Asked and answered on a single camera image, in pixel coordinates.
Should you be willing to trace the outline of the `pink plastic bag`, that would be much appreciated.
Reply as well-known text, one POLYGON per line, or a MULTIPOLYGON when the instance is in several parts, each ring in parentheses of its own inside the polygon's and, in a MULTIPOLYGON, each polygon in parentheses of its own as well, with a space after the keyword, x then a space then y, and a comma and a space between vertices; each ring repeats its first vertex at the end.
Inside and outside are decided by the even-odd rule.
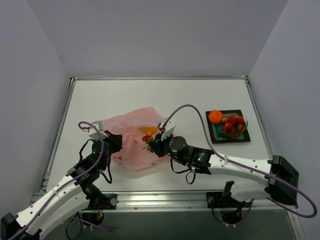
POLYGON ((122 135, 122 149, 112 155, 112 159, 130 171, 140 171, 168 162, 168 156, 158 157, 144 150, 146 144, 142 137, 146 134, 140 127, 158 127, 163 118, 153 107, 133 110, 124 115, 103 119, 105 131, 114 135, 122 135))

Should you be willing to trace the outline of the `small cherry sprig with leaves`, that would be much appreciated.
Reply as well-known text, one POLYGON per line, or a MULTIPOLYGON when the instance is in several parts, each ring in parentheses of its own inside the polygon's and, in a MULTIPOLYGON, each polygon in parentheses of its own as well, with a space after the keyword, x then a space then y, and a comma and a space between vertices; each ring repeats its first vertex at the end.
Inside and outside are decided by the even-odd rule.
POLYGON ((151 152, 153 153, 154 150, 153 148, 151 147, 151 143, 154 142, 154 138, 153 138, 153 135, 150 131, 148 131, 142 138, 141 140, 145 143, 145 146, 143 147, 143 150, 146 150, 148 152, 151 152))

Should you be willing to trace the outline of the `orange fake fruit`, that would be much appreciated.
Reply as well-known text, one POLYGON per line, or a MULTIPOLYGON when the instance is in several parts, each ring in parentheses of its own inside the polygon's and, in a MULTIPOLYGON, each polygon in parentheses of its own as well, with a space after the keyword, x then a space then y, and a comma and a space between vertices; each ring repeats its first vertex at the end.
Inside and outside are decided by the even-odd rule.
POLYGON ((208 120, 214 125, 220 124, 223 118, 224 118, 224 115, 219 110, 212 110, 208 115, 208 120))

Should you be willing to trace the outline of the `red fake berry cluster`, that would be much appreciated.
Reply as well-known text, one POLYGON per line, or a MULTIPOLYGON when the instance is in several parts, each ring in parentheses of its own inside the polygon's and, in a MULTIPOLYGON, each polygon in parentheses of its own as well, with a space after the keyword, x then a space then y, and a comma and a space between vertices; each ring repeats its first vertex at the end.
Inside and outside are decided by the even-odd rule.
POLYGON ((248 134, 248 121, 243 116, 231 114, 222 119, 219 137, 230 141, 242 141, 248 134))

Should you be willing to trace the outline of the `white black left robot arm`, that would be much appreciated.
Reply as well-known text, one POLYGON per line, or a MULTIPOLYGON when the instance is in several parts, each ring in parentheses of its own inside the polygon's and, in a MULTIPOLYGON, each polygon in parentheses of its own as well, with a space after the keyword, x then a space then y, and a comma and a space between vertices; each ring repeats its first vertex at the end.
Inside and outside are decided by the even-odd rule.
POLYGON ((115 194, 105 195, 94 182, 110 169, 111 156, 123 148, 122 136, 110 132, 93 140, 91 154, 81 156, 61 181, 36 202, 0 221, 3 240, 42 240, 68 218, 82 210, 115 208, 115 194))

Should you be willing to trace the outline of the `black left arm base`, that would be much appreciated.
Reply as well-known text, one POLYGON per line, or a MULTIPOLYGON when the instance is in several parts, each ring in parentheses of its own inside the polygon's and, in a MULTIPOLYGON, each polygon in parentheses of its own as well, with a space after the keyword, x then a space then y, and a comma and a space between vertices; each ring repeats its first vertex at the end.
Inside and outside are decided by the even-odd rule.
POLYGON ((116 193, 102 193, 95 200, 95 208, 97 210, 115 210, 118 202, 116 193))

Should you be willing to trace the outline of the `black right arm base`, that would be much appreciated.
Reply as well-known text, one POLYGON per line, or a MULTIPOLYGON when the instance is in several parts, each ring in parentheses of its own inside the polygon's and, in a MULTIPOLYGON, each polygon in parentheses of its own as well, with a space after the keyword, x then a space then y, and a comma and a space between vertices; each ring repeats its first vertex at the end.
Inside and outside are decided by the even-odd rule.
POLYGON ((222 191, 206 192, 207 206, 214 209, 238 209, 248 208, 249 202, 237 201, 231 197, 231 194, 223 196, 222 191))

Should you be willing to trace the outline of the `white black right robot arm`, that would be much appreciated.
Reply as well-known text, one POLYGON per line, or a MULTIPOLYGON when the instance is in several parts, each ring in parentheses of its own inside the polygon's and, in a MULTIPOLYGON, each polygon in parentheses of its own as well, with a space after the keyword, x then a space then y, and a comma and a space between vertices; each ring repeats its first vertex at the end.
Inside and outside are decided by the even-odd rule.
POLYGON ((188 145, 182 136, 162 139, 160 133, 148 145, 159 158, 170 157, 194 175, 225 175, 256 182, 256 186, 228 187, 228 195, 238 202, 270 198, 280 204, 297 205, 299 172, 282 156, 261 160, 228 156, 188 145))

